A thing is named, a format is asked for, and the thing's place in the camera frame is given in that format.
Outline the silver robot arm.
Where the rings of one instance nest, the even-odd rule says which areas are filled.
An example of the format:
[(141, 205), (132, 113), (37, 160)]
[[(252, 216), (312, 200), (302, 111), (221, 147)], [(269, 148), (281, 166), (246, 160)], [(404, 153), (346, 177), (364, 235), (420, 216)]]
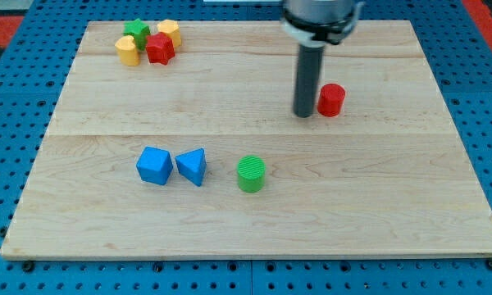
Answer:
[(304, 47), (338, 45), (355, 29), (364, 5), (355, 0), (284, 0), (282, 28)]

